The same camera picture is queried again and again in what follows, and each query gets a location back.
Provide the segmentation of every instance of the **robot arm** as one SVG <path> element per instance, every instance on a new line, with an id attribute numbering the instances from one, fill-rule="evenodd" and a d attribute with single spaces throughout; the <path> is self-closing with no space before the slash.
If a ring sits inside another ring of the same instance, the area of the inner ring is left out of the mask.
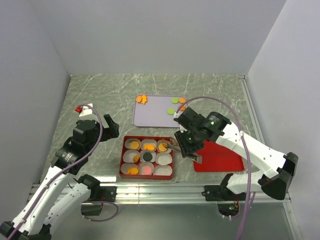
<path id="1" fill-rule="evenodd" d="M 23 223 L 11 237 L 12 240 L 50 240 L 51 234 L 59 223 L 81 203 L 87 200 L 101 200 L 103 190 L 100 188 L 100 182 L 86 174 L 81 176 L 73 189 L 55 204 L 66 185 L 78 174 L 81 167 L 88 162 L 88 158 L 59 175 L 50 186 L 48 184 L 61 170 L 87 155 L 99 138 L 100 124 L 96 122 L 97 116 L 93 111 L 88 107 L 77 107 L 76 111 L 79 112 L 81 120 L 76 122 L 73 135 L 55 153 L 42 184 L 13 221 L 1 224 L 0 233 L 5 237 L 8 238 L 18 225 Z M 108 128 L 103 128 L 100 142 L 117 138 L 119 136 L 119 125 L 112 120 L 109 114 L 103 117 L 108 123 Z M 24 219 L 26 212 L 31 209 L 32 212 Z"/>
<path id="2" fill-rule="evenodd" d="M 188 107 L 175 120 L 186 129 L 174 134 L 184 158 L 204 148 L 204 141 L 217 143 L 246 158 L 246 151 L 241 141 L 243 136 L 251 163 L 260 169 L 251 174 L 252 191 L 263 191 L 278 200 L 285 198 L 295 175 L 297 155 L 292 152 L 284 154 L 264 145 L 243 131 L 239 131 L 233 122 L 217 112 L 211 112 L 204 117 Z M 221 186 L 234 194 L 240 194 L 247 190 L 247 181 L 247 174 L 229 173 L 223 179 Z"/>

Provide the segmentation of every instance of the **lavender tray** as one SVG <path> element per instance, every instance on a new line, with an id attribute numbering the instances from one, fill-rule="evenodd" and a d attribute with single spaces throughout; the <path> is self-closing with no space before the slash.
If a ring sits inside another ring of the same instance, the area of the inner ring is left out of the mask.
<path id="1" fill-rule="evenodd" d="M 167 110 L 177 110 L 181 103 L 174 104 L 172 98 L 184 98 L 181 95 L 146 95 L 145 104 L 136 102 L 134 99 L 133 124 L 137 127 L 178 128 L 179 124 L 174 121 L 174 116 L 169 115 Z"/>

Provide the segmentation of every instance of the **white wall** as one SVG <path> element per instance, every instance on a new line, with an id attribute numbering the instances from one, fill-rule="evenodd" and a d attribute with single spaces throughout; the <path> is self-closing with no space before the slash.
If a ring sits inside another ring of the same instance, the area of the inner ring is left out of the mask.
<path id="1" fill-rule="evenodd" d="M 288 0 L 248 74 L 266 143 L 299 156 L 289 193 L 306 240 L 320 239 L 319 9 Z"/>
<path id="2" fill-rule="evenodd" d="M 1 1 L 0 33 L 1 224 L 40 179 L 69 75 L 28 1 Z"/>
<path id="3" fill-rule="evenodd" d="M 286 0 L 29 0 L 70 74 L 247 74 Z"/>

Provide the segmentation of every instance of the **red tray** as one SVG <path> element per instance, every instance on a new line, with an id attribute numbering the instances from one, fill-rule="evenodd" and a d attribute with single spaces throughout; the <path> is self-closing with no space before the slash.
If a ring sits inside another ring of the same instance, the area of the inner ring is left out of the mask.
<path id="1" fill-rule="evenodd" d="M 125 147 L 125 142 L 127 139 L 139 139 L 140 141 L 144 140 L 144 139 L 153 139 L 156 141 L 165 139 L 165 140 L 170 140 L 170 138 L 168 136 L 124 136 L 123 139 L 123 145 L 122 145 L 122 153 L 121 153 L 121 162 L 120 162 L 120 167 L 119 167 L 119 174 L 123 179 L 152 179 L 152 180 L 171 180 L 174 176 L 174 153 L 173 151 L 171 151 L 169 154 L 172 157 L 172 163 L 168 164 L 171 168 L 172 168 L 172 174 L 171 175 L 131 175 L 131 174 L 123 174 L 121 172 L 121 166 L 122 164 L 124 164 L 124 160 L 123 160 L 123 156 L 125 154 L 125 152 L 127 150 L 129 150 L 128 148 Z M 152 164 L 156 167 L 158 166 L 157 163 L 152 162 Z"/>
<path id="2" fill-rule="evenodd" d="M 241 172 L 245 169 L 240 155 L 211 141 L 204 142 L 204 148 L 197 152 L 202 163 L 193 162 L 196 172 Z"/>

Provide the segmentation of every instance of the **orange disc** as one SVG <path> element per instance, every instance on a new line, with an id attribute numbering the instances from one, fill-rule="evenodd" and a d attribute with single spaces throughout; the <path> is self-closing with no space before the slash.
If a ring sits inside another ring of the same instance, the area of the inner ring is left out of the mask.
<path id="1" fill-rule="evenodd" d="M 127 174 L 129 175 L 138 175 L 139 174 L 139 169 L 137 167 L 130 167 L 127 171 Z"/>
<path id="2" fill-rule="evenodd" d="M 139 161 L 139 159 L 140 159 L 140 155 L 135 155 L 135 156 L 133 157 L 133 162 L 136 163 L 136 162 Z"/>
<path id="3" fill-rule="evenodd" d="M 153 146 L 152 144 L 146 144 L 143 146 L 144 150 L 149 150 L 149 151 L 154 151 L 156 150 L 155 146 Z"/>
<path id="4" fill-rule="evenodd" d="M 140 144 L 137 141 L 133 141 L 133 142 L 130 143 L 130 148 L 131 149 L 138 150 L 139 147 L 140 147 Z"/>
<path id="5" fill-rule="evenodd" d="M 165 147 L 163 143 L 160 143 L 159 146 L 158 146 L 158 148 L 159 148 L 159 151 L 160 151 L 160 152 L 165 152 L 165 151 L 168 150 L 168 148 Z"/>
<path id="6" fill-rule="evenodd" d="M 137 103 L 141 103 L 142 97 L 141 97 L 140 95 L 137 96 L 137 97 L 135 98 L 135 101 L 136 101 Z"/>
<path id="7" fill-rule="evenodd" d="M 186 110 L 186 107 L 185 107 L 185 106 L 182 106 L 182 107 L 180 108 L 180 111 L 183 112 L 184 110 Z"/>
<path id="8" fill-rule="evenodd" d="M 162 142 L 162 145 L 167 149 L 168 148 L 168 143 L 166 141 Z"/>
<path id="9" fill-rule="evenodd" d="M 184 97 L 179 98 L 179 103 L 184 104 L 186 102 L 186 99 Z"/>
<path id="10" fill-rule="evenodd" d="M 142 104 L 146 104 L 147 101 L 148 101 L 147 96 L 146 96 L 146 95 L 142 95 L 141 103 L 142 103 Z"/>

